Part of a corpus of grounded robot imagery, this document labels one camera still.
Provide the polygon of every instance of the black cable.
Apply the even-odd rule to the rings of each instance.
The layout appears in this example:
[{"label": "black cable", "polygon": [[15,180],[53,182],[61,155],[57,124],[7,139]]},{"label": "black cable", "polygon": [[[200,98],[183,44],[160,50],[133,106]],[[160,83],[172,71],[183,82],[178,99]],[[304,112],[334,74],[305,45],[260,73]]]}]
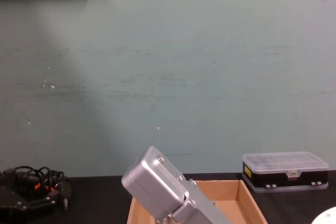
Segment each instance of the black cable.
[{"label": "black cable", "polygon": [[45,174],[43,172],[41,172],[40,170],[34,169],[31,166],[18,166],[15,168],[15,170],[19,170],[19,169],[28,169],[28,171],[26,172],[27,174],[30,172],[34,172],[36,174],[36,176],[39,178],[41,185],[44,187],[44,180],[45,180]]},{"label": "black cable", "polygon": [[46,174],[46,176],[49,175],[49,181],[48,181],[49,183],[48,183],[48,186],[49,186],[49,190],[50,190],[50,188],[51,188],[51,186],[52,186],[51,182],[53,182],[53,181],[52,181],[52,178],[51,178],[51,170],[50,170],[48,167],[44,166],[44,167],[41,167],[38,171],[41,172],[43,169],[45,169],[45,170],[48,171],[48,173]]},{"label": "black cable", "polygon": [[64,179],[64,172],[57,172],[56,177],[58,177],[57,181],[60,182]]}]

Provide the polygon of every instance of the wall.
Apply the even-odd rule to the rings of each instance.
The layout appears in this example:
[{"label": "wall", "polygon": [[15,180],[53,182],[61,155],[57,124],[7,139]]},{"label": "wall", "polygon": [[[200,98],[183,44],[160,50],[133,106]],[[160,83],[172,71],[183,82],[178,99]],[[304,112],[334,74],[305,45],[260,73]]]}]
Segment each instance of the wall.
[{"label": "wall", "polygon": [[0,0],[0,169],[184,173],[307,150],[336,168],[336,0]]}]

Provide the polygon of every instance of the black table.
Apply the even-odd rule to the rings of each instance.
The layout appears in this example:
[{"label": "black table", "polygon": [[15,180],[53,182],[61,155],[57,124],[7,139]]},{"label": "black table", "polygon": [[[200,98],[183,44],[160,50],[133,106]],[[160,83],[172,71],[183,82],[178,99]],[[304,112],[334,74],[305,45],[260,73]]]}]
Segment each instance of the black table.
[{"label": "black table", "polygon": [[[186,178],[241,179],[241,175],[187,174]],[[120,176],[72,178],[71,184],[73,197],[66,213],[58,209],[29,223],[126,224],[132,197],[123,189]],[[269,224],[311,224],[318,214],[336,206],[336,171],[329,172],[329,187],[325,190],[251,193]]]}]

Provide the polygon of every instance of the cardboard box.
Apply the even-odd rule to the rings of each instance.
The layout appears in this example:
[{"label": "cardboard box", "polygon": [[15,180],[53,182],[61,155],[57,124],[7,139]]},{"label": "cardboard box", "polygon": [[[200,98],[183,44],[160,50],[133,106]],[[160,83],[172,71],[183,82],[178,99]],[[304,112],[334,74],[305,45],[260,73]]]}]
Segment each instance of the cardboard box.
[{"label": "cardboard box", "polygon": [[[197,181],[197,185],[233,224],[267,224],[242,180]],[[155,224],[155,220],[133,198],[127,224]]]}]

